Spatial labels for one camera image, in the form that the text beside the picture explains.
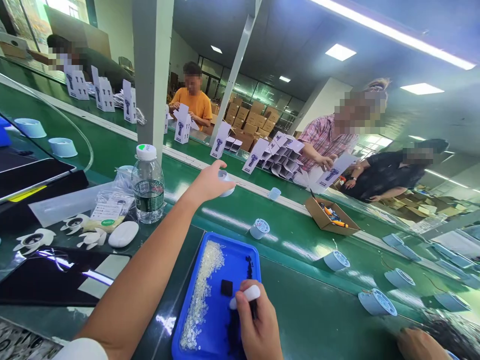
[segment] white round lid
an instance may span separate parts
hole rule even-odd
[[[136,147],[136,157],[139,160],[154,160],[157,158],[157,149],[150,144],[140,144]]]

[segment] light blue cup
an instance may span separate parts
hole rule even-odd
[[[78,155],[74,142],[66,137],[48,139],[53,154],[60,158],[72,158]]]
[[[18,118],[15,119],[14,122],[20,128],[20,130],[22,130],[31,139],[40,139],[47,136],[42,123],[38,120]]]

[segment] black shirt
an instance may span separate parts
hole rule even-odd
[[[381,195],[393,188],[412,189],[425,174],[423,167],[418,165],[400,166],[403,153],[382,152],[367,157],[370,164],[356,180],[353,188],[341,191],[352,198],[366,201],[372,196]]]

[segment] water bottle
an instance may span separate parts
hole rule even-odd
[[[164,213],[164,174],[153,145],[136,147],[138,159],[131,171],[138,219],[144,224],[157,222]]]

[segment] white column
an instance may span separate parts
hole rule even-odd
[[[156,147],[162,161],[174,0],[132,4],[137,107],[146,118],[137,125],[138,143]]]

